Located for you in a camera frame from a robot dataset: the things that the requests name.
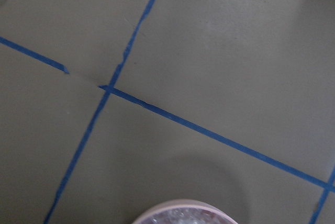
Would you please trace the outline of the pile of clear ice cubes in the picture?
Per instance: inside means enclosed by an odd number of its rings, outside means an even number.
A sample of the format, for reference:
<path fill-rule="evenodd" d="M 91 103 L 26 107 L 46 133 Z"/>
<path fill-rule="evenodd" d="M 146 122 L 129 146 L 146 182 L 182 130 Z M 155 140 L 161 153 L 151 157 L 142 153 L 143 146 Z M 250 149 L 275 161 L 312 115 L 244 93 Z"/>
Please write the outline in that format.
<path fill-rule="evenodd" d="M 222 220 L 206 210 L 175 208 L 153 215 L 148 223 L 222 223 Z"/>

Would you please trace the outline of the pink plastic bowl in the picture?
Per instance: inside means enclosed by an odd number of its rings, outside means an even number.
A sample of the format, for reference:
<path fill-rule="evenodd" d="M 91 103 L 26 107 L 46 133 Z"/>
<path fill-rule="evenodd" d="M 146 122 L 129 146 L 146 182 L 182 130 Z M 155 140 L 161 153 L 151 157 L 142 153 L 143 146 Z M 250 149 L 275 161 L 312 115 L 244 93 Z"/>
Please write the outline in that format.
<path fill-rule="evenodd" d="M 160 204 L 155 205 L 154 207 L 148 209 L 144 213 L 142 213 L 137 219 L 133 221 L 133 223 L 142 224 L 148 223 L 150 217 L 155 214 L 164 212 L 166 210 L 171 210 L 175 208 L 196 208 L 201 210 L 206 210 L 215 214 L 222 220 L 222 223 L 227 224 L 237 224 L 235 220 L 229 217 L 226 213 L 221 211 L 220 209 L 204 203 L 202 201 L 191 200 L 191 199 L 176 199 L 176 200 L 169 200 Z"/>

